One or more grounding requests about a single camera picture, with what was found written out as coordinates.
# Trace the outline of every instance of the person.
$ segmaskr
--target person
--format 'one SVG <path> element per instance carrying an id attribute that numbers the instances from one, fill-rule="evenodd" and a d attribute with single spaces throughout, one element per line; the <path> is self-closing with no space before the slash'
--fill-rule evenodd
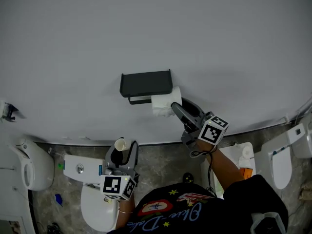
<path id="1" fill-rule="evenodd" d="M 214 147 L 197 140 L 200 152 Z M 135 207 L 134 196 L 120 201 L 116 230 L 123 233 L 286 233 L 288 211 L 261 175 L 244 179 L 239 169 L 219 149 L 206 156 L 224 189 L 224 199 L 193 183 L 183 183 L 148 193 Z"/>

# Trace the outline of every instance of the gray tile floor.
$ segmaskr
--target gray tile floor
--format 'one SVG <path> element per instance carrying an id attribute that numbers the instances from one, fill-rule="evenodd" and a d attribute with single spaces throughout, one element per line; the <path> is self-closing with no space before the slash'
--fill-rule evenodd
<path id="1" fill-rule="evenodd" d="M 290 126 L 279 126 L 223 139 L 219 148 L 233 145 L 235 142 L 251 142 L 254 152 L 261 150 L 261 145 L 289 129 Z M 80 210 L 80 193 L 82 183 L 63 175 L 58 168 L 63 163 L 65 153 L 77 156 L 105 158 L 107 147 L 70 147 L 50 144 L 39 144 L 45 150 L 52 147 L 56 154 L 55 179 L 48 190 L 33 192 L 35 217 L 40 233 L 43 227 L 57 222 L 65 234 L 95 234 L 82 218 Z M 136 202 L 154 188 L 181 181 L 185 172 L 195 176 L 195 183 L 201 184 L 200 165 L 197 159 L 190 159 L 186 147 L 182 144 L 140 147 L 136 171 L 140 174 L 139 184 L 135 191 Z M 312 165 L 309 159 L 297 159 L 292 155 L 292 178 L 288 186 L 277 191 L 289 211 L 289 234 L 303 234 L 312 219 L 312 201 L 298 199 L 300 186 L 312 179 Z M 55 194 L 61 194 L 63 207 L 55 201 Z"/>

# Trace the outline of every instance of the orange object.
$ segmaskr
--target orange object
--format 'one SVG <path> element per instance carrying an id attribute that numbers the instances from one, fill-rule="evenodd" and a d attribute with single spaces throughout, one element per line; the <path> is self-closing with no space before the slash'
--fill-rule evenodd
<path id="1" fill-rule="evenodd" d="M 240 168 L 239 171 L 243 175 L 244 179 L 250 178 L 253 174 L 253 170 L 251 168 Z"/>

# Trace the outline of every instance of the black t-shirt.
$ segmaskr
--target black t-shirt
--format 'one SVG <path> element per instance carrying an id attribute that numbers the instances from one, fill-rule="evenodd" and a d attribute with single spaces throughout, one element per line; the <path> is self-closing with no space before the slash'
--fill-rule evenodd
<path id="1" fill-rule="evenodd" d="M 232 184 L 224 200 L 199 185 L 179 183 L 147 194 L 131 214 L 123 233 L 250 233 L 252 213 L 279 213 L 285 229 L 287 209 L 260 175 Z"/>

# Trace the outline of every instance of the toilet paper holder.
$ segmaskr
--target toilet paper holder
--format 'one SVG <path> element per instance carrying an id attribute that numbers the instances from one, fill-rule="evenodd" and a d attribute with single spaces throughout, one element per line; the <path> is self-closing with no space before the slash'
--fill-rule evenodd
<path id="1" fill-rule="evenodd" d="M 151 103 L 148 96 L 167 95 L 172 92 L 173 84 L 170 69 L 136 74 L 121 74 L 120 94 L 128 98 L 131 105 Z"/>

